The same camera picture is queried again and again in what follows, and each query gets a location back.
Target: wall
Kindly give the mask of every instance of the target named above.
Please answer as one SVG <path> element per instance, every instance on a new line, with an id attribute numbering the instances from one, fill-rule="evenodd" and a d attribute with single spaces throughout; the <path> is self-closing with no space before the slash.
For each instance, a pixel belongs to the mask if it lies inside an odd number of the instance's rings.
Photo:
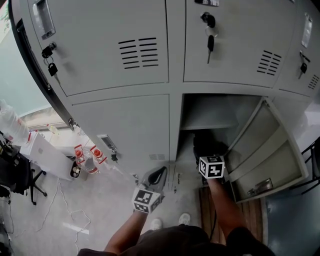
<path id="1" fill-rule="evenodd" d="M 11 29 L 0 42 L 0 98 L 19 116 L 51 106 L 30 75 Z"/>

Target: white sneaker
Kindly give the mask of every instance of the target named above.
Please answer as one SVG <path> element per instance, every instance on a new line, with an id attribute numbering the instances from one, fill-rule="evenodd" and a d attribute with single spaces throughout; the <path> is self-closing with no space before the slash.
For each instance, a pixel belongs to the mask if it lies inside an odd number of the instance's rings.
<path id="1" fill-rule="evenodd" d="M 151 230 L 159 230 L 162 229 L 162 221 L 159 218 L 155 218 L 153 221 L 151 221 Z"/>
<path id="2" fill-rule="evenodd" d="M 180 218 L 179 218 L 179 225 L 184 224 L 184 225 L 189 226 L 190 225 L 190 220 L 191 220 L 191 217 L 190 217 L 189 213 L 186 213 L 186 212 L 182 213 Z"/>

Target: plastic bottle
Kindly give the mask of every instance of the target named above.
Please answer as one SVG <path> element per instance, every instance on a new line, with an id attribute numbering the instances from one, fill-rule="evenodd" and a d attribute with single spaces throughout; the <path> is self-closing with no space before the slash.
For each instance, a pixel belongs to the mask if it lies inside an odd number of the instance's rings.
<path id="1" fill-rule="evenodd" d="M 28 142 L 29 128 L 3 99 L 0 100 L 0 131 L 14 145 L 22 146 Z"/>
<path id="2" fill-rule="evenodd" d="M 95 156 L 93 158 L 94 165 L 101 173 L 105 174 L 112 170 L 112 166 L 107 163 L 107 157 L 99 149 L 95 149 L 93 154 Z"/>
<path id="3" fill-rule="evenodd" d="M 81 170 L 90 174 L 96 174 L 99 172 L 98 168 L 94 164 L 94 156 L 89 150 L 83 150 L 81 145 L 75 147 L 75 162 L 81 168 Z"/>
<path id="4" fill-rule="evenodd" d="M 56 127 L 54 127 L 53 125 L 49 125 L 49 124 L 47 124 L 46 126 L 48 127 L 49 131 L 51 131 L 53 134 L 59 135 L 59 130 Z"/>

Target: white cable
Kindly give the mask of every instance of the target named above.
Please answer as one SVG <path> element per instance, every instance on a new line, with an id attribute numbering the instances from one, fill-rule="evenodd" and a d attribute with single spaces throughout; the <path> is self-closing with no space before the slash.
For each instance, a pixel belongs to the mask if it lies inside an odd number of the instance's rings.
<path id="1" fill-rule="evenodd" d="M 38 230 L 36 230 L 36 231 L 34 231 L 34 232 L 38 232 L 38 231 L 42 230 L 42 228 L 44 227 L 45 221 L 46 221 L 46 219 L 47 219 L 47 216 L 48 216 L 48 214 L 49 214 L 49 212 L 50 212 L 51 206 L 52 206 L 52 204 L 54 203 L 55 197 L 56 197 L 57 192 L 58 192 L 58 184 L 59 184 L 59 178 L 58 178 L 57 183 L 56 183 L 56 190 L 55 190 L 54 196 L 53 196 L 52 201 L 51 201 L 51 203 L 50 203 L 50 205 L 49 205 L 48 212 L 47 212 L 46 215 L 44 216 L 44 220 L 43 220 L 43 222 L 42 222 L 42 225 L 41 225 L 41 227 L 40 227 Z"/>
<path id="2" fill-rule="evenodd" d="M 79 211 L 82 211 L 82 212 L 84 213 L 85 217 L 89 220 L 89 222 L 88 222 L 87 224 L 85 224 L 85 226 L 84 226 L 82 229 L 80 229 L 79 231 L 77 231 L 77 232 L 75 233 L 76 239 L 75 239 L 75 241 L 74 241 L 74 244 L 75 244 L 75 246 L 76 246 L 76 250 L 77 250 L 77 254 L 78 254 L 78 253 L 79 253 L 79 247 L 78 247 L 78 245 L 77 245 L 78 233 L 81 232 L 81 231 L 84 231 L 84 230 L 86 229 L 86 227 L 91 223 L 91 219 L 86 215 L 86 213 L 85 213 L 85 211 L 84 211 L 83 209 L 74 210 L 74 211 L 71 211 L 71 212 L 69 211 L 69 209 L 68 209 L 69 207 L 68 207 L 68 203 L 67 203 L 67 201 L 66 201 L 66 199 L 65 199 L 65 195 L 64 195 L 64 193 L 63 193 L 62 190 L 61 190 L 61 183 L 60 183 L 59 180 L 58 180 L 58 182 L 59 182 L 59 185 L 60 185 L 60 192 L 61 192 L 62 197 L 63 197 L 63 200 L 64 200 L 64 202 L 65 202 L 65 204 L 66 204 L 66 210 L 67 210 L 68 213 L 70 214 L 72 220 L 73 220 L 72 214 L 73 214 L 73 213 L 76 213 L 76 212 L 79 212 Z"/>
<path id="3" fill-rule="evenodd" d="M 77 231 L 77 232 L 75 233 L 75 235 L 76 235 L 76 239 L 75 239 L 75 241 L 74 241 L 74 244 L 75 244 L 75 246 L 76 246 L 77 254 L 78 254 L 78 253 L 79 253 L 79 247 L 78 247 L 78 245 L 77 245 L 77 241 L 78 241 L 78 233 L 80 233 L 81 231 L 84 231 L 84 230 L 86 229 L 86 227 L 91 223 L 91 219 L 86 215 L 86 213 L 85 213 L 85 211 L 84 211 L 83 209 L 74 210 L 74 211 L 69 211 L 69 206 L 68 206 L 68 203 L 67 203 L 67 201 L 66 201 L 66 199 L 65 199 L 65 195 L 64 195 L 64 193 L 63 193 L 63 192 L 62 192 L 62 190 L 61 190 L 60 178 L 58 178 L 58 180 L 57 180 L 57 183 L 56 183 L 56 190 L 55 190 L 55 193 L 54 193 L 53 199 L 52 199 L 52 201 L 51 201 L 51 203 L 50 203 L 50 205 L 49 205 L 49 208 L 48 208 L 48 211 L 47 211 L 46 215 L 44 216 L 44 220 L 43 220 L 43 222 L 42 222 L 41 227 L 40 227 L 38 230 L 35 230 L 35 231 L 33 231 L 33 232 L 38 232 L 38 231 L 40 231 L 40 230 L 44 227 L 44 224 L 45 224 L 46 219 L 47 219 L 47 216 L 48 216 L 48 214 L 49 214 L 49 212 L 50 212 L 51 206 L 52 206 L 52 204 L 54 203 L 55 197 L 56 197 L 56 195 L 57 195 L 58 187 L 59 187 L 60 192 L 61 192 L 61 194 L 62 194 L 63 201 L 65 202 L 66 210 L 68 211 L 68 213 L 69 213 L 69 215 L 70 215 L 71 219 L 74 221 L 74 218 L 72 217 L 72 214 L 73 214 L 73 213 L 76 213 L 76 212 L 82 211 L 82 212 L 84 213 L 84 216 L 89 220 L 89 222 L 88 222 L 87 224 L 85 224 L 85 226 L 84 226 L 82 229 L 80 229 L 79 231 Z M 16 238 L 16 237 L 18 237 L 18 236 L 23 235 L 23 233 L 24 233 L 25 231 L 27 231 L 27 230 L 26 230 L 26 229 L 25 229 L 25 230 L 23 230 L 23 231 L 22 231 L 22 233 L 21 233 L 21 234 L 16 235 L 16 236 L 15 236 L 15 238 Z"/>

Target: chair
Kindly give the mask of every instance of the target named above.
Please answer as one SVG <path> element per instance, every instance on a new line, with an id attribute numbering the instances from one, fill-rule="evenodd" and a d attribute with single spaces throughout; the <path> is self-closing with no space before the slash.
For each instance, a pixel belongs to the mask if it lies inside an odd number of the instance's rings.
<path id="1" fill-rule="evenodd" d="M 36 181 L 40 175 L 46 175 L 47 173 L 41 170 L 33 177 L 34 172 L 35 170 L 31 169 L 29 160 L 20 153 L 17 153 L 10 160 L 0 155 L 0 185 L 6 186 L 12 192 L 22 195 L 30 188 L 31 202 L 36 205 L 37 203 L 34 201 L 34 188 L 39 190 L 45 197 L 48 195 L 36 185 Z"/>
<path id="2" fill-rule="evenodd" d="M 308 185 L 313 182 L 317 182 L 312 187 L 308 188 L 307 190 L 303 191 L 301 195 L 304 195 L 305 193 L 309 192 L 310 190 L 313 190 L 315 187 L 320 185 L 320 137 L 316 139 L 314 143 L 312 143 L 309 147 L 307 147 L 303 152 L 302 155 L 307 152 L 308 150 L 311 151 L 311 155 L 308 157 L 308 159 L 305 161 L 307 163 L 311 159 L 312 163 L 312 179 L 304 182 L 299 185 L 295 185 L 290 187 L 291 190 L 300 188 L 302 186 Z"/>

